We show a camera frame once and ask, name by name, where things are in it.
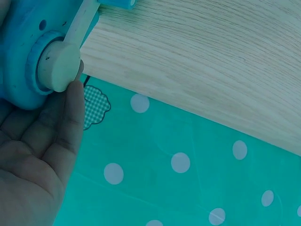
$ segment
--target white knob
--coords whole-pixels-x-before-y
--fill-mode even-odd
[[[42,85],[55,92],[64,92],[74,81],[80,66],[80,50],[62,41],[51,43],[41,56],[38,78]]]

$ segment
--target plastic crank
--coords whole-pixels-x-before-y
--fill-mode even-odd
[[[13,0],[0,30],[0,98],[25,109],[63,92],[80,66],[80,47],[100,4],[132,9],[136,0]]]

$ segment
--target white polka dot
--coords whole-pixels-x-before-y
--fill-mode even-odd
[[[190,159],[185,153],[174,154],[171,159],[171,167],[177,173],[185,173],[190,167]]]
[[[123,169],[116,163],[106,165],[103,174],[104,178],[112,185],[117,185],[123,180]]]
[[[163,226],[163,224],[159,220],[151,220],[146,224],[146,226]]]
[[[150,100],[146,96],[135,94],[131,98],[131,106],[135,112],[144,113],[150,107]]]
[[[268,207],[274,201],[274,193],[271,190],[267,190],[262,194],[261,203],[264,207]]]
[[[301,206],[298,207],[297,214],[298,214],[299,217],[301,217]]]
[[[245,158],[245,156],[248,152],[248,148],[243,141],[238,140],[234,143],[234,145],[232,147],[232,151],[233,151],[233,155],[236,159],[242,160]]]
[[[209,222],[212,225],[220,225],[225,221],[226,213],[222,208],[216,208],[209,214]]]

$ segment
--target wooden board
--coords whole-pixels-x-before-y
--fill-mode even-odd
[[[301,155],[301,1],[102,8],[85,73]]]

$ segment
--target teal tablecloth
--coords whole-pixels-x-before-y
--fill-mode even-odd
[[[100,80],[85,95],[55,226],[301,225],[300,157]]]

